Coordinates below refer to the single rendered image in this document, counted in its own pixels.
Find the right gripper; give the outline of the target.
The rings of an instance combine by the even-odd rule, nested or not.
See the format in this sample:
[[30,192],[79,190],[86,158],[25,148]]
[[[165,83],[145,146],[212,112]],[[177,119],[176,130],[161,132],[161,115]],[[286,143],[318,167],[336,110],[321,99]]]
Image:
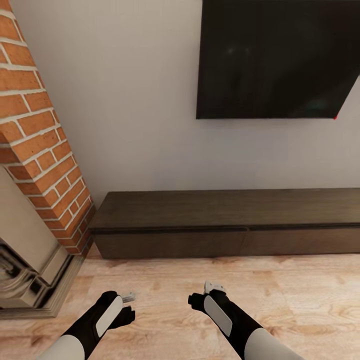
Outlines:
[[204,309],[204,299],[206,296],[207,294],[193,293],[188,297],[188,304],[192,305],[192,309],[206,313]]

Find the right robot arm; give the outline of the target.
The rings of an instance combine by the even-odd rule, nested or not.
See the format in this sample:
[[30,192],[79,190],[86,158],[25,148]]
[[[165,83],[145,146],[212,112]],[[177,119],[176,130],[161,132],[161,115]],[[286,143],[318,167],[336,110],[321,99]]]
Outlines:
[[306,360],[230,301],[220,283],[206,281],[204,295],[193,293],[188,304],[211,317],[242,360]]

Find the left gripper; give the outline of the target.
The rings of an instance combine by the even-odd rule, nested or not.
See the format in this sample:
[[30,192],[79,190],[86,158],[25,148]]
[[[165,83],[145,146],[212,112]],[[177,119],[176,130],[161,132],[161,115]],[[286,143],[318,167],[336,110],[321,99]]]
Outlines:
[[131,322],[135,321],[135,317],[136,317],[136,312],[135,310],[132,311],[131,306],[123,307],[119,320],[115,324],[109,326],[108,330],[129,325],[131,324]]

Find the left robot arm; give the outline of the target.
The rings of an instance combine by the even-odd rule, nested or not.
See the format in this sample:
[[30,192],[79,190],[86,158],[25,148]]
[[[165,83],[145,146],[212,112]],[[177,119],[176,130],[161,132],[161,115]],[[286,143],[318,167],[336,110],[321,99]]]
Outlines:
[[130,290],[104,293],[79,320],[35,360],[88,360],[107,330],[135,321],[136,312],[124,303],[136,300]]

